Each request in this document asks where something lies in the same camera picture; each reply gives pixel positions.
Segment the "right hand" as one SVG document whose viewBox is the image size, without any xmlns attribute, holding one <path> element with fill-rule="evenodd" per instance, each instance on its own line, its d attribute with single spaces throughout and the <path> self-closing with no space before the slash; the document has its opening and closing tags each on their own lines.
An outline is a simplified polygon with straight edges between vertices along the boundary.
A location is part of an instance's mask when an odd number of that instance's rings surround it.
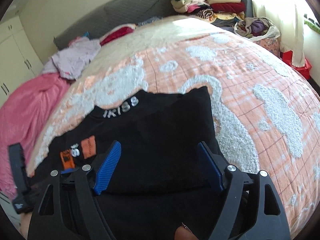
<svg viewBox="0 0 320 240">
<path fill-rule="evenodd" d="M 175 237 L 174 240 L 199 240 L 192 232 L 191 230 L 182 223 L 182 225 L 177 228 L 175 231 Z"/>
</svg>

